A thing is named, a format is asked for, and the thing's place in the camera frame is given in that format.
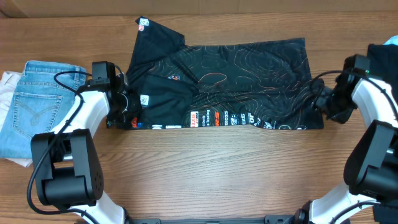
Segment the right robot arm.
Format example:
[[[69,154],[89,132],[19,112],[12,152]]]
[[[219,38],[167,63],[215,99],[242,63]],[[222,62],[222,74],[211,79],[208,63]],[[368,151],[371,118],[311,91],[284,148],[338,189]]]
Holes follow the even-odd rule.
[[[360,78],[343,89],[366,126],[344,168],[344,181],[322,198],[307,202],[290,223],[349,223],[371,207],[378,223],[397,223],[397,103],[390,84]]]

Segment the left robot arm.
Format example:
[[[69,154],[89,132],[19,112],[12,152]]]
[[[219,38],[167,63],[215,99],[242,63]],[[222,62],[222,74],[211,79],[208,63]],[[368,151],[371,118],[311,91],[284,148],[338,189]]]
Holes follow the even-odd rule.
[[[27,186],[27,203],[41,215],[74,213],[87,223],[132,223],[128,211],[104,191],[104,176],[93,136],[111,115],[140,109],[133,93],[75,92],[76,101],[51,131],[30,143],[34,170]]]

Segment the black orange patterned jersey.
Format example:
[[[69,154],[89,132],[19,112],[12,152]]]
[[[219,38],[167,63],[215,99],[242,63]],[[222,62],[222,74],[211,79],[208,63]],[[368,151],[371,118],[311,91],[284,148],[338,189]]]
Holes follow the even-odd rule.
[[[136,22],[126,73],[129,106],[117,128],[324,127],[311,106],[318,82],[303,38],[189,46],[166,26],[145,17]]]

